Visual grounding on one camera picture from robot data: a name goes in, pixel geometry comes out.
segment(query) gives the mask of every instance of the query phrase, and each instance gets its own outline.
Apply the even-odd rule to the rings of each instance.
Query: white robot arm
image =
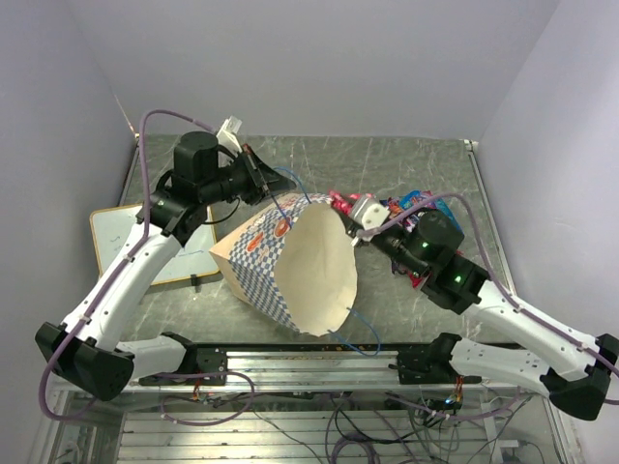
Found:
[[[443,333],[421,360],[417,354],[398,355],[395,368],[401,382],[415,383],[418,374],[442,367],[451,375],[475,375],[525,387],[583,420],[597,417],[610,384],[609,367],[619,354],[617,338],[582,333],[506,295],[496,278],[492,280],[485,269],[457,254],[464,235],[441,211],[425,209],[408,232],[398,223],[401,217],[386,221],[389,209],[373,197],[363,196],[350,204],[351,199],[334,194],[334,208],[357,244],[370,243],[413,276],[425,276],[422,292],[440,307],[492,326],[525,348],[499,348]]]
[[[60,325],[44,323],[37,331],[47,361],[57,358],[53,371],[98,399],[114,398],[131,379],[193,373],[197,348],[178,334],[120,342],[132,311],[163,266],[203,226],[209,205],[237,198],[253,205],[296,187],[249,145],[241,146],[227,130],[230,124],[239,122],[227,120],[217,136],[194,131],[180,138],[173,169],[163,174],[150,197],[148,236],[142,210],[123,251],[88,296]],[[231,163],[220,166],[220,153]]]

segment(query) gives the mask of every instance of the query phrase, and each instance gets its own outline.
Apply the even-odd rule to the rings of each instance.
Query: gray table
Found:
[[[159,176],[172,166],[175,135],[151,135],[147,138],[147,159],[151,188]],[[491,262],[503,275],[498,247],[480,193],[471,159],[464,143],[457,140],[385,137],[248,137],[247,141],[271,166],[292,168],[308,191],[373,192],[379,198],[404,195],[412,189],[432,192],[456,191],[470,199],[482,225],[484,242]],[[142,200],[139,169],[133,172],[126,203]],[[448,201],[466,239],[463,253],[481,263],[464,209]],[[239,208],[237,214],[217,226],[218,238],[225,236],[261,207]],[[214,216],[221,218],[230,208],[217,205]],[[380,333],[384,342],[428,342],[442,332],[461,334],[478,341],[510,341],[489,327],[469,321],[441,309],[411,288],[406,276],[392,275],[389,259],[370,247],[356,252],[359,273],[357,303],[363,314]],[[124,340],[155,337],[173,331],[196,342],[335,341],[294,333],[258,310],[237,300],[217,275],[201,285],[199,292],[189,282],[151,287],[134,312]],[[339,331],[349,341],[374,342],[370,330],[349,316]]]

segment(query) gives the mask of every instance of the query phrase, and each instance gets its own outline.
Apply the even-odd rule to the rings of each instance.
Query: paper popcorn bag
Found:
[[[329,196],[287,194],[210,252],[232,293],[301,333],[323,335],[344,322],[357,294],[354,248]]]

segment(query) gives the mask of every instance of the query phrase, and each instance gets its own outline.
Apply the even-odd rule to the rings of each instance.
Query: white wall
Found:
[[[162,106],[253,134],[473,139],[557,2],[71,0],[134,125]]]
[[[619,335],[619,2],[563,0],[480,143],[518,293]],[[614,397],[619,395],[613,381]],[[616,462],[619,410],[580,422],[587,462]]]
[[[64,1],[0,3],[2,462],[26,462],[42,417],[35,332],[94,284],[88,217],[117,201],[132,145]]]

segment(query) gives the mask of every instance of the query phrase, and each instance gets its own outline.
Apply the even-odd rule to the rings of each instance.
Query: blue wire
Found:
[[[306,199],[308,200],[308,203],[311,203],[310,196],[308,195],[308,191],[306,190],[305,187],[303,187],[303,182],[301,182],[301,179],[299,179],[299,177],[294,172],[292,172],[291,169],[288,169],[287,167],[283,167],[283,166],[274,167],[274,169],[277,169],[279,171],[285,171],[288,174],[290,174],[292,176],[292,178],[295,181],[297,181],[297,184],[299,184],[299,187],[303,191],[303,195],[306,196]]]
[[[275,206],[277,206],[278,210],[280,211],[281,217],[286,219],[286,222],[288,223],[288,227],[292,228],[292,222],[290,222],[290,217],[286,215],[286,213],[281,208],[280,203],[278,203],[278,200],[272,193],[271,193],[271,199],[273,200],[273,202],[275,203]]]
[[[350,348],[353,351],[356,351],[357,353],[359,353],[360,355],[363,356],[367,356],[368,358],[373,358],[374,356],[378,355],[378,353],[380,353],[380,349],[382,348],[382,342],[380,341],[380,336],[378,335],[378,332],[376,331],[376,329],[368,322],[368,320],[362,316],[361,314],[359,314],[357,311],[355,311],[354,309],[348,308],[348,310],[355,316],[357,317],[361,322],[363,322],[364,324],[366,324],[368,326],[368,328],[371,330],[371,332],[374,334],[374,336],[376,337],[376,351],[374,353],[366,353],[365,351],[361,351],[359,348],[357,348],[354,345],[351,345],[350,343],[348,343],[346,341],[346,339],[341,336],[339,333],[337,332],[332,332],[329,331],[329,334],[331,334],[332,336],[334,336],[335,338],[338,339],[339,343],[341,343],[342,345],[347,346],[348,348]]]

